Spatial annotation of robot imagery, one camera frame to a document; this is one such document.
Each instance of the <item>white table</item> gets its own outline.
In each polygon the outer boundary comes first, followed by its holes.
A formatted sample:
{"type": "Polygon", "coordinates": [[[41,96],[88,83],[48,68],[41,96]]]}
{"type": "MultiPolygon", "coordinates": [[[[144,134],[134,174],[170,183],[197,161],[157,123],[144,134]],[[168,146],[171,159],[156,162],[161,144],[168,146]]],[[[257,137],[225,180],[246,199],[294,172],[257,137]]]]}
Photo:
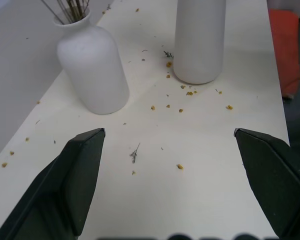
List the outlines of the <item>white table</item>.
{"type": "Polygon", "coordinates": [[[80,240],[166,239],[174,233],[194,239],[232,239],[242,232],[275,236],[233,137],[240,127],[288,142],[267,2],[228,0],[223,72],[193,86],[193,96],[186,95],[188,84],[180,88],[184,83],[166,67],[163,53],[174,51],[176,9],[176,0],[113,3],[98,24],[117,41],[130,88],[127,105],[95,115],[61,72],[0,154],[0,226],[69,139],[105,128],[97,188],[80,240]],[[129,154],[138,143],[132,164],[129,154]]]}

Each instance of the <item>scattered debris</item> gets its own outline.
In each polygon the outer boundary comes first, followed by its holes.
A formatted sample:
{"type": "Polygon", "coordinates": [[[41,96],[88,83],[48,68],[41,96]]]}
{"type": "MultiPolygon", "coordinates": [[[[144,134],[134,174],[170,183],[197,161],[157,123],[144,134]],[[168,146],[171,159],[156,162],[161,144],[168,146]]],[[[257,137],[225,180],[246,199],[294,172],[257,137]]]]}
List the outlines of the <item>scattered debris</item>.
{"type": "Polygon", "coordinates": [[[177,165],[177,168],[183,170],[183,169],[184,169],[184,166],[182,166],[181,164],[178,164],[178,165],[177,165]]]}
{"type": "Polygon", "coordinates": [[[136,162],[137,151],[138,151],[138,148],[139,148],[139,146],[140,146],[140,143],[141,143],[141,142],[139,142],[139,145],[138,145],[138,147],[136,148],[136,150],[134,150],[134,151],[130,154],[130,157],[132,157],[132,163],[133,163],[133,164],[136,162]]]}
{"type": "Polygon", "coordinates": [[[174,58],[174,56],[171,54],[171,52],[168,52],[168,51],[163,51],[166,55],[167,58],[174,58]]]}

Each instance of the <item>white cylindrical vase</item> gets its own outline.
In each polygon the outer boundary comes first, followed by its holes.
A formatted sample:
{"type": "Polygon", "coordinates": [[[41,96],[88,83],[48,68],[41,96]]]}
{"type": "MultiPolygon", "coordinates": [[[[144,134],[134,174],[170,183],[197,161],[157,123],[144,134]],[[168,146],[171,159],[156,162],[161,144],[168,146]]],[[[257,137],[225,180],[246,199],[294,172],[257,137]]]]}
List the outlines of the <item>white cylindrical vase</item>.
{"type": "MultiPolygon", "coordinates": [[[[108,31],[90,23],[90,11],[80,21],[55,25],[64,30],[57,56],[85,106],[95,114],[111,114],[128,101],[129,88],[118,47],[108,31]]],[[[67,22],[63,13],[58,15],[67,22]]]]}
{"type": "Polygon", "coordinates": [[[222,71],[226,0],[178,0],[173,70],[182,81],[204,84],[222,71]]]}

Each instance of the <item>white ceramic vase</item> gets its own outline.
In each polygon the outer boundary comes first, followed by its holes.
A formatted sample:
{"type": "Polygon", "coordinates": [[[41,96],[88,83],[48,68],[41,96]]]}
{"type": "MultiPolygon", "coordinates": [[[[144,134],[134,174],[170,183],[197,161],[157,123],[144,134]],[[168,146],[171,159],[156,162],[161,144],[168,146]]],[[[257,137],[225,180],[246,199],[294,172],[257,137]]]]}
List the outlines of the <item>white ceramic vase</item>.
{"type": "MultiPolygon", "coordinates": [[[[95,114],[110,114],[128,101],[129,88],[118,47],[108,31],[90,23],[90,11],[82,20],[55,25],[64,31],[57,56],[85,106],[95,114]]],[[[65,23],[67,19],[58,15],[65,23]]]]}
{"type": "Polygon", "coordinates": [[[178,0],[173,70],[182,81],[204,84],[222,71],[226,0],[178,0]]]}

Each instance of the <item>small crumb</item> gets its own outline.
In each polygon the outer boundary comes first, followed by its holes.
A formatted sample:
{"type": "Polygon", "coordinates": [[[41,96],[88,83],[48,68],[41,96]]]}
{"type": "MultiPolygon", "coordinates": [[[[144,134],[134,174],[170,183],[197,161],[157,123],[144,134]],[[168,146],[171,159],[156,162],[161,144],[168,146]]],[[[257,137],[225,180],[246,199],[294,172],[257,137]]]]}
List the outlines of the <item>small crumb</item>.
{"type": "Polygon", "coordinates": [[[183,169],[184,169],[184,166],[182,166],[181,164],[178,164],[178,165],[177,165],[177,168],[183,170],[183,169]]]}

